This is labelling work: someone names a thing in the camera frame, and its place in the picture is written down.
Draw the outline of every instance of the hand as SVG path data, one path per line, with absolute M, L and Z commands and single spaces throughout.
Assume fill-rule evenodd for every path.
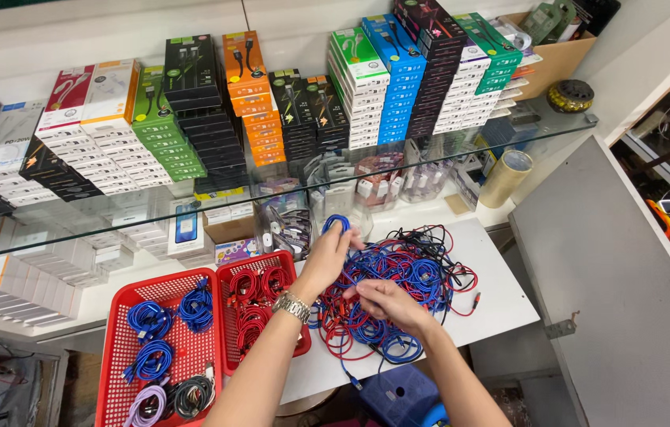
M 310 306 L 317 296 L 340 276 L 349 246 L 364 248 L 359 229 L 351 228 L 340 236 L 342 230 L 343 225 L 340 221 L 335 221 L 330 229 L 317 239 L 309 256 L 306 257 L 301 275 L 290 287 L 293 295 Z
M 361 308 L 374 318 L 390 320 L 405 332 L 422 339 L 428 327 L 440 325 L 393 280 L 365 279 L 343 293 L 345 299 L 361 296 Z

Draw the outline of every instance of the smartphone image on box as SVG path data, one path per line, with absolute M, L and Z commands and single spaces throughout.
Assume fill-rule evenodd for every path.
M 185 214 L 177 217 L 175 243 L 189 242 L 197 239 L 197 212 L 191 204 L 181 204 L 176 213 Z

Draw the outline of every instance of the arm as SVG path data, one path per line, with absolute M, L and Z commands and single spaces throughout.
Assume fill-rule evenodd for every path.
M 301 276 L 288 289 L 309 306 L 340 275 L 349 244 L 364 247 L 358 231 L 340 236 L 341 230 L 336 222 L 317 240 Z M 283 310 L 275 313 L 208 412 L 204 427 L 272 425 L 300 332 L 296 316 Z
M 390 317 L 398 327 L 419 338 L 452 425 L 511 426 L 443 326 L 393 280 L 362 280 L 347 289 L 343 297 L 349 299 L 357 293 L 369 314 L 378 319 Z

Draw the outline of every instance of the wristwatch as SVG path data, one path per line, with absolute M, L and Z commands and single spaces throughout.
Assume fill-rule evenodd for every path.
M 281 308 L 291 315 L 296 316 L 298 320 L 304 324 L 309 322 L 311 308 L 288 291 L 281 293 L 280 296 L 277 297 L 274 306 L 272 306 L 272 312 L 277 313 L 277 310 Z

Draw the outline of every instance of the red plastic basket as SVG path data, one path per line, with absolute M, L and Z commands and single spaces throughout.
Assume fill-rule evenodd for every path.
M 195 268 L 181 273 L 169 274 L 154 279 L 143 280 L 124 286 L 111 302 L 106 343 L 103 347 L 100 392 L 98 393 L 96 427 L 120 427 L 129 415 L 129 407 L 146 382 L 135 379 L 132 384 L 121 377 L 121 372 L 129 366 L 142 346 L 138 344 L 137 333 L 127 323 L 127 312 L 134 305 L 152 300 L 162 307 L 173 308 L 176 312 L 182 296 L 195 288 L 198 280 L 208 277 L 208 286 L 216 296 L 218 283 L 216 273 L 210 268 Z M 220 310 L 214 311 L 214 325 L 202 334 L 193 334 L 179 317 L 164 340 L 174 349 L 174 359 L 169 368 L 170 384 L 206 372 L 206 364 L 214 363 L 216 397 L 222 391 L 222 325 Z M 177 414 L 154 427 L 175 427 L 177 425 L 198 427 L 208 410 L 186 422 Z
M 271 254 L 265 254 L 250 258 L 246 261 L 233 262 L 223 265 L 216 269 L 216 276 L 221 282 L 222 294 L 219 295 L 214 288 L 214 307 L 220 306 L 222 319 L 222 370 L 225 375 L 232 376 L 240 364 L 240 350 L 237 348 L 238 331 L 235 325 L 237 310 L 234 307 L 227 307 L 226 301 L 229 298 L 229 281 L 241 270 L 264 270 L 264 267 L 283 267 L 283 270 L 295 280 L 295 266 L 293 265 L 292 255 L 288 251 L 277 251 Z M 306 354 L 311 348 L 311 335 L 309 335 L 309 326 L 301 326 L 301 340 L 293 352 L 293 357 Z

